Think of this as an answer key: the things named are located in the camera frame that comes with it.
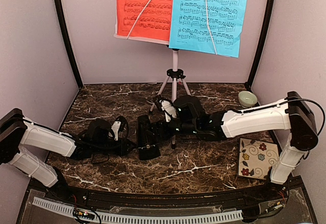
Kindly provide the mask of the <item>black metronome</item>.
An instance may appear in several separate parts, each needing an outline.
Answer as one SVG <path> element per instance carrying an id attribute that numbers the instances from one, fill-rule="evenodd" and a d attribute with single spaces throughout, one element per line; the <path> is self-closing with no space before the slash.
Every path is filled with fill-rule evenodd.
<path id="1" fill-rule="evenodd" d="M 161 155 L 147 115 L 137 118 L 137 145 L 139 160 L 151 160 Z"/>

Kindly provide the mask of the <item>red sheet music paper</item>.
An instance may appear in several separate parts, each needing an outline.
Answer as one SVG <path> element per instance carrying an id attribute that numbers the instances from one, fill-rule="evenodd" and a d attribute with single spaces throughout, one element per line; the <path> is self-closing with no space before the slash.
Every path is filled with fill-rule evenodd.
<path id="1" fill-rule="evenodd" d="M 168 44 L 173 0 L 117 0 L 115 37 Z"/>

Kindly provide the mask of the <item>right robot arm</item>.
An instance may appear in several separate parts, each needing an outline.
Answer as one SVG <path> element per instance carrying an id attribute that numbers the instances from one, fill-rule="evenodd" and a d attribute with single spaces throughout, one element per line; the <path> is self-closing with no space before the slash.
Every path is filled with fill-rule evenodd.
<path id="1" fill-rule="evenodd" d="M 260 196 L 270 201 L 280 191 L 303 155 L 318 144 L 313 111 L 297 92 L 277 102 L 242 110 L 205 112 L 199 98 L 185 95 L 175 101 L 157 95 L 154 104 L 165 119 L 152 125 L 154 135 L 166 140 L 175 135 L 194 135 L 205 141 L 224 141 L 239 135 L 270 130 L 289 130 L 290 139 L 280 158 L 272 166 L 269 182 Z"/>

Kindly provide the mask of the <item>blue sheet music paper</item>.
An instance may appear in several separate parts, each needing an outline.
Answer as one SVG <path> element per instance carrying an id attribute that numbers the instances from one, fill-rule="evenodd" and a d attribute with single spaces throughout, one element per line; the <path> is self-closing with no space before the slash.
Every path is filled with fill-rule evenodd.
<path id="1" fill-rule="evenodd" d="M 173 0 L 169 47 L 238 58 L 247 0 Z"/>

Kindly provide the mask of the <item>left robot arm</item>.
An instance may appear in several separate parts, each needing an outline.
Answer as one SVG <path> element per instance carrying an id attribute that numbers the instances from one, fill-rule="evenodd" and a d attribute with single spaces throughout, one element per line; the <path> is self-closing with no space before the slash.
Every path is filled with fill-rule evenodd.
<path id="1" fill-rule="evenodd" d="M 22 110 L 12 109 L 1 118 L 1 163 L 10 164 L 30 178 L 49 187 L 61 202 L 72 197 L 72 191 L 59 182 L 59 172 L 47 165 L 26 147 L 51 151 L 74 160 L 83 160 L 94 154 L 125 156 L 136 144 L 129 140 L 129 124 L 119 116 L 114 123 L 103 119 L 92 121 L 77 135 L 59 132 L 24 117 Z"/>

